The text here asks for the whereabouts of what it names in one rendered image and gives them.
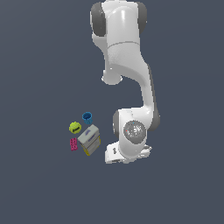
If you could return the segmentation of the grey and yellow box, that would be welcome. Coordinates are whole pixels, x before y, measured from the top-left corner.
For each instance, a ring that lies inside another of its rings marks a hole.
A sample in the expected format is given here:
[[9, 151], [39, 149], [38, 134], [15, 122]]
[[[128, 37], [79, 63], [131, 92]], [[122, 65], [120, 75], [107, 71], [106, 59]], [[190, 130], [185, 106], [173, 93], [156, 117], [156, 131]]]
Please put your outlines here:
[[78, 141], [85, 153], [92, 155], [101, 144], [99, 129], [92, 124], [78, 137]]

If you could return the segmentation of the yellow-green round toy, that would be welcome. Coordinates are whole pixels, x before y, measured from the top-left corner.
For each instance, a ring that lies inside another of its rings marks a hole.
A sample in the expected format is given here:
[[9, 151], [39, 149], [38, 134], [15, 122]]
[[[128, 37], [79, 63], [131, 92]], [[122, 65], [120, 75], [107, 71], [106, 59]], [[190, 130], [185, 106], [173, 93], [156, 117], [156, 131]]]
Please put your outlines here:
[[77, 134], [81, 131], [81, 125], [78, 122], [72, 122], [69, 125], [69, 130], [73, 133], [73, 134]]

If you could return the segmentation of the pink studded brick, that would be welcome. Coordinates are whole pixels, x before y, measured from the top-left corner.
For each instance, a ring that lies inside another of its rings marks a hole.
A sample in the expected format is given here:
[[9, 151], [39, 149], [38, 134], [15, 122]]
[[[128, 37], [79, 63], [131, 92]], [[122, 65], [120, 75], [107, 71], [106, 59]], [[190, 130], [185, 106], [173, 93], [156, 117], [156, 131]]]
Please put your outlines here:
[[77, 139], [76, 138], [71, 138], [70, 139], [70, 146], [71, 146], [71, 151], [77, 151], [78, 150]]

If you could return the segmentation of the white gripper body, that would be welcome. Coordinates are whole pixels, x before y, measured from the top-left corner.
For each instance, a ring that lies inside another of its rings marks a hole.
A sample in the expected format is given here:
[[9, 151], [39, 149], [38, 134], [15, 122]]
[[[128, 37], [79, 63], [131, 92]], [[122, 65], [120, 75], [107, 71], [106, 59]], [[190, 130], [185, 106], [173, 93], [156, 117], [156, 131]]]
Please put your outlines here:
[[124, 163], [129, 164], [135, 162], [140, 158], [147, 158], [151, 154], [152, 147], [149, 145], [145, 145], [140, 152], [140, 154], [135, 158], [125, 158], [119, 151], [119, 143], [112, 143], [107, 146], [105, 151], [105, 163], [113, 164], [113, 163]]

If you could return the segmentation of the blue cup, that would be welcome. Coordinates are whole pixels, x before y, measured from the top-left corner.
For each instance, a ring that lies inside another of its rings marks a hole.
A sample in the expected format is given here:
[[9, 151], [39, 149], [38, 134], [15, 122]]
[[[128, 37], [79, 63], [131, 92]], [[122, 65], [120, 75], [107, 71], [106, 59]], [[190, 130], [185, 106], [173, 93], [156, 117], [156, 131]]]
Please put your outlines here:
[[92, 114], [90, 112], [85, 112], [82, 115], [82, 119], [83, 119], [85, 124], [91, 124], [93, 122]]

